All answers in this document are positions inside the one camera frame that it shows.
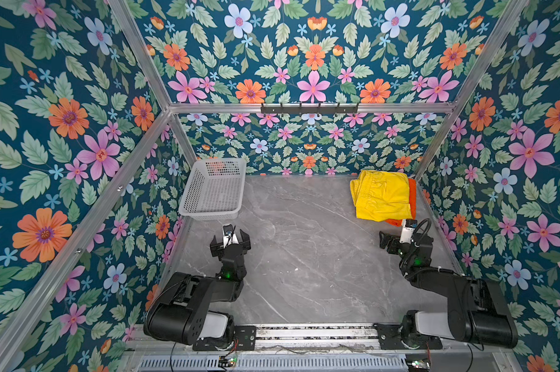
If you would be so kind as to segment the yellow shorts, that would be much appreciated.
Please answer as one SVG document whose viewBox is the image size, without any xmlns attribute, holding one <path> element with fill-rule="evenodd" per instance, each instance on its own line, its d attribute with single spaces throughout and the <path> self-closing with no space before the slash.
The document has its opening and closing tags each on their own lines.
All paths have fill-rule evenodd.
<svg viewBox="0 0 560 372">
<path fill-rule="evenodd" d="M 402 173 L 363 170 L 350 182 L 356 217 L 378 223 L 387 219 L 408 219 L 408 179 Z"/>
</svg>

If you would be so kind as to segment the orange shorts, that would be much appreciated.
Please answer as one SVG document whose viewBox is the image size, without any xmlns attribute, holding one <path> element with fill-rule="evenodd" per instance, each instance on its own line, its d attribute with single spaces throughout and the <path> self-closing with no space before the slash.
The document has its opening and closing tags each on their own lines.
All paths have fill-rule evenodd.
<svg viewBox="0 0 560 372">
<path fill-rule="evenodd" d="M 416 181 L 412 178 L 408 179 L 409 181 L 409 202 L 408 206 L 410 208 L 410 217 L 408 219 L 416 219 L 416 211 L 417 211 L 417 186 Z M 386 223 L 392 226 L 402 226 L 405 222 L 405 219 L 387 219 L 385 220 Z"/>
</svg>

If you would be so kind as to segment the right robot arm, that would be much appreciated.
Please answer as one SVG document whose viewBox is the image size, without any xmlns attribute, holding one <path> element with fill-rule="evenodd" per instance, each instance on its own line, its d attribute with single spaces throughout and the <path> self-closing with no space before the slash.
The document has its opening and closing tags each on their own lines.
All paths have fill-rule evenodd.
<svg viewBox="0 0 560 372">
<path fill-rule="evenodd" d="M 447 301 L 444 312 L 409 310 L 405 314 L 399 326 L 404 345 L 413 348 L 449 339 L 476 346 L 517 346 L 517 326 L 496 282 L 433 267 L 433 239 L 424 233 L 414 234 L 404 243 L 395 235 L 380 232 L 379 246 L 400 259 L 402 277 L 410 285 Z"/>
</svg>

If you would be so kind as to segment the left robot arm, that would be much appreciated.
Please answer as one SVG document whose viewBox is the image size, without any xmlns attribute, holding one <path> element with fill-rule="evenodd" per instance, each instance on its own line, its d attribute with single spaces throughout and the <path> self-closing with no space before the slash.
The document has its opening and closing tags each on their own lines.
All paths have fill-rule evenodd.
<svg viewBox="0 0 560 372">
<path fill-rule="evenodd" d="M 247 268 L 244 256 L 251 249 L 250 235 L 233 226 L 224 227 L 222 240 L 213 239 L 210 251 L 221 263 L 213 277 L 176 272 L 146 315 L 143 331 L 159 340 L 186 346 L 203 341 L 218 348 L 231 347 L 236 339 L 233 316 L 215 312 L 216 302 L 235 302 L 244 287 Z"/>
</svg>

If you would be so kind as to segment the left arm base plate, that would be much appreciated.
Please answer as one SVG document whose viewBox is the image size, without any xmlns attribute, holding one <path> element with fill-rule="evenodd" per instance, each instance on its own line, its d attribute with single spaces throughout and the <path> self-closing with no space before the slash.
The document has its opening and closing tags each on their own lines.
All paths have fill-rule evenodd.
<svg viewBox="0 0 560 372">
<path fill-rule="evenodd" d="M 230 352 L 253 351 L 257 339 L 257 327 L 250 325 L 235 325 L 231 327 L 221 338 L 198 339 L 192 346 L 194 351 L 216 351 Z"/>
</svg>

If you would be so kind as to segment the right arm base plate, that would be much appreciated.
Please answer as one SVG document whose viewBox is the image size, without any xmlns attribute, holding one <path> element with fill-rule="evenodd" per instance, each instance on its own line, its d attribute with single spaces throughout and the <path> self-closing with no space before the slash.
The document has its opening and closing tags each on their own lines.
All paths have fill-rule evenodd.
<svg viewBox="0 0 560 372">
<path fill-rule="evenodd" d="M 416 334 L 403 325 L 374 323 L 382 350 L 442 350 L 441 339 L 436 336 Z"/>
</svg>

